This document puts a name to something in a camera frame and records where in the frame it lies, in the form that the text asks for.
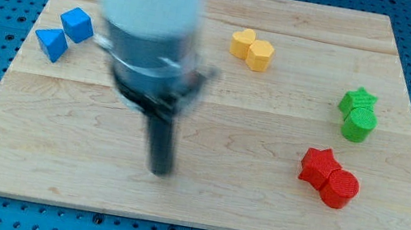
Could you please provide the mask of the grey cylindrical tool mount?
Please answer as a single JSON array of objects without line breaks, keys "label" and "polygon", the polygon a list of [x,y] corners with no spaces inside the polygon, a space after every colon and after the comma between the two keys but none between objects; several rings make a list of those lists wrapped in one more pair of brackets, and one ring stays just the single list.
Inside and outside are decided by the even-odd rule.
[{"label": "grey cylindrical tool mount", "polygon": [[117,90],[146,115],[171,122],[216,78],[197,53],[195,34],[137,36],[111,21],[106,28],[96,42],[111,56]]}]

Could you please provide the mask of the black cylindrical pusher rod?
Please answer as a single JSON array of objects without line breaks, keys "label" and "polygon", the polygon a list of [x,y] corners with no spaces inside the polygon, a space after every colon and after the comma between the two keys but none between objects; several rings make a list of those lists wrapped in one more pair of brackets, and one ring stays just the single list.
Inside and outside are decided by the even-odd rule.
[{"label": "black cylindrical pusher rod", "polygon": [[174,165],[174,130],[173,118],[160,118],[157,115],[148,115],[148,166],[156,176],[167,176],[172,173]]}]

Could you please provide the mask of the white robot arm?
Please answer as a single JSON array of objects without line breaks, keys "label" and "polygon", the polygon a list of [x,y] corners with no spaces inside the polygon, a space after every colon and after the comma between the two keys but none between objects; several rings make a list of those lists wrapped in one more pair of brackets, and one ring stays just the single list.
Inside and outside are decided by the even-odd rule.
[{"label": "white robot arm", "polygon": [[99,0],[116,90],[147,120],[149,170],[172,173],[177,116],[217,74],[201,66],[203,0]]}]

